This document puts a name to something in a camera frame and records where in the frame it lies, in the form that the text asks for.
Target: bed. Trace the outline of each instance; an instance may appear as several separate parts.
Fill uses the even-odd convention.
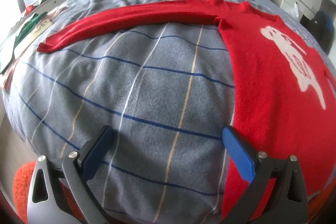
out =
[[[50,158],[80,149],[104,124],[119,130],[118,142],[88,183],[115,219],[219,223],[229,161],[221,130],[232,119],[235,87],[230,57],[216,26],[138,26],[52,54],[36,52],[48,35],[85,16],[157,1],[162,0],[66,1],[67,9],[18,62],[10,90],[3,92],[6,112],[27,146]],[[336,76],[312,35],[272,2],[226,1],[248,1],[280,15]]]

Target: orange knit fabric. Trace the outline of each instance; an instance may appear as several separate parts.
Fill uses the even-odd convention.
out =
[[[28,192],[30,181],[33,176],[33,171],[35,168],[36,162],[31,161],[22,165],[16,172],[13,180],[13,201],[16,209],[16,213],[23,223],[27,224],[27,203],[28,203]],[[68,205],[71,209],[71,212],[74,217],[78,220],[84,220],[84,217],[79,210],[73,196],[71,195],[68,188],[62,184],[62,190],[64,192],[65,198],[68,202]],[[113,220],[115,224],[122,224],[120,221]]]

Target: white graphic print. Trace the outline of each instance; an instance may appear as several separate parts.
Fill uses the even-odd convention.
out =
[[[316,81],[313,71],[304,61],[301,53],[297,49],[299,49],[304,55],[307,55],[306,52],[287,35],[271,26],[261,28],[260,32],[264,37],[273,40],[280,52],[287,59],[289,66],[297,79],[300,90],[304,92],[308,89],[309,85],[312,85],[320,99],[322,108],[326,109],[321,87]]]

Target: white plastic bag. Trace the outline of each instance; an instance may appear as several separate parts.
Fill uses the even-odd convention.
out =
[[[299,21],[299,6],[297,5],[297,2],[295,2],[294,7],[287,11],[287,13],[296,21]]]

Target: green cloth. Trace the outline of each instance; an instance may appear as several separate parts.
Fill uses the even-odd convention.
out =
[[[35,13],[33,17],[22,26],[20,33],[15,38],[14,49],[34,29],[36,24],[38,24],[40,20],[45,18],[47,13],[48,12],[44,12],[41,15]]]

